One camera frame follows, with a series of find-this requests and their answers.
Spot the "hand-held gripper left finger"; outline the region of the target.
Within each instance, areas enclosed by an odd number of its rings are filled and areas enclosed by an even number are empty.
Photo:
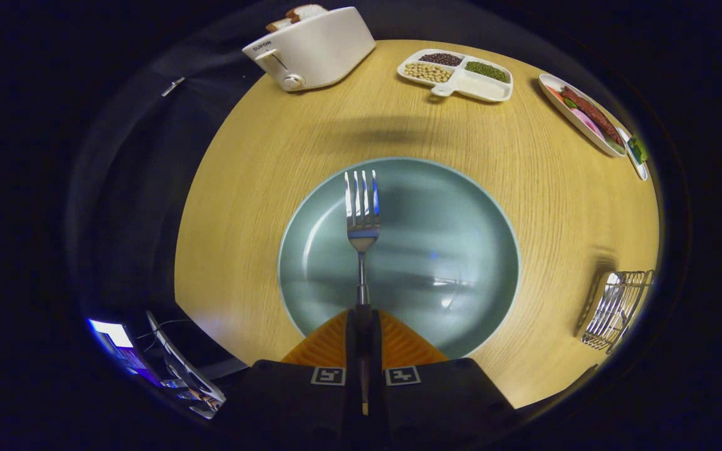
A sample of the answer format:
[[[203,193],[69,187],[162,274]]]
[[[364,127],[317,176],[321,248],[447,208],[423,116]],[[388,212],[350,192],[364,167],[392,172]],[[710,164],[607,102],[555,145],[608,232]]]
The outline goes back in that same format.
[[[282,360],[258,360],[220,411],[228,450],[350,450],[363,428],[364,344],[355,311],[328,320]]]

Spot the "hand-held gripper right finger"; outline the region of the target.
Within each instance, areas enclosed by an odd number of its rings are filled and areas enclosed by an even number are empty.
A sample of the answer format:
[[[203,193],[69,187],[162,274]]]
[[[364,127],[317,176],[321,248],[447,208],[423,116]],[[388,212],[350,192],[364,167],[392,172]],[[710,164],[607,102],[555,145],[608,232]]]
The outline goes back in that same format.
[[[446,358],[377,310],[364,323],[364,407],[372,449],[488,449],[518,427],[518,412],[475,360]]]

